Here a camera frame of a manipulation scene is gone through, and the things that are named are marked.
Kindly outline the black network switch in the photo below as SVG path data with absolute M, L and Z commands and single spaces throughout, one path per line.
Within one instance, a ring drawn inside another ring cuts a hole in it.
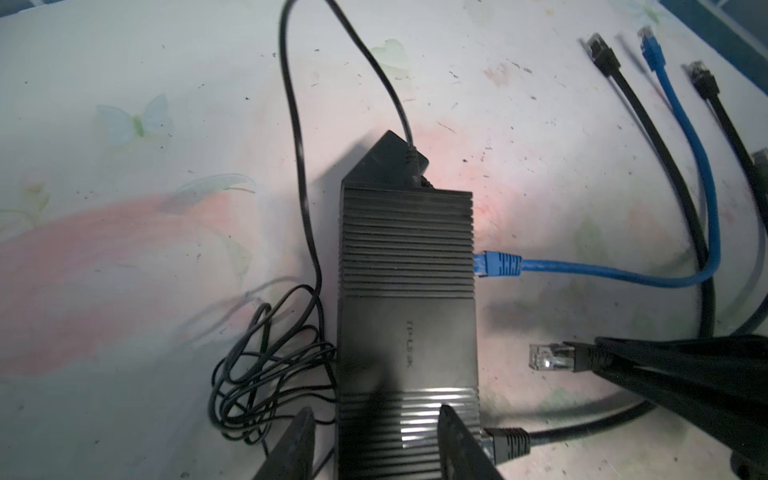
M 341 194 L 339 479 L 437 479 L 440 409 L 481 433 L 468 192 Z

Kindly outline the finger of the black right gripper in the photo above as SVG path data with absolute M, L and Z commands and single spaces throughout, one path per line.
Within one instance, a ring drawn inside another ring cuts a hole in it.
M 675 341 L 598 337 L 595 343 L 637 366 L 701 384 L 741 384 L 767 378 L 767 339 L 763 336 Z
M 767 466 L 767 377 L 728 374 L 710 384 L 634 367 L 596 375 L 694 424 L 757 468 Z

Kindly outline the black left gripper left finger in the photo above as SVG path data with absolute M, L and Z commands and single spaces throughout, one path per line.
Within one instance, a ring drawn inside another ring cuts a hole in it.
M 315 418 L 312 409 L 304 407 L 293 418 L 253 479 L 311 479 L 314 449 Z

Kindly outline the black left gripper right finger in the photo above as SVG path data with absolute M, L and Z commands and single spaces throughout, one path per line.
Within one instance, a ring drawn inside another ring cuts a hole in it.
M 450 405 L 440 408 L 437 439 L 442 479 L 503 479 Z

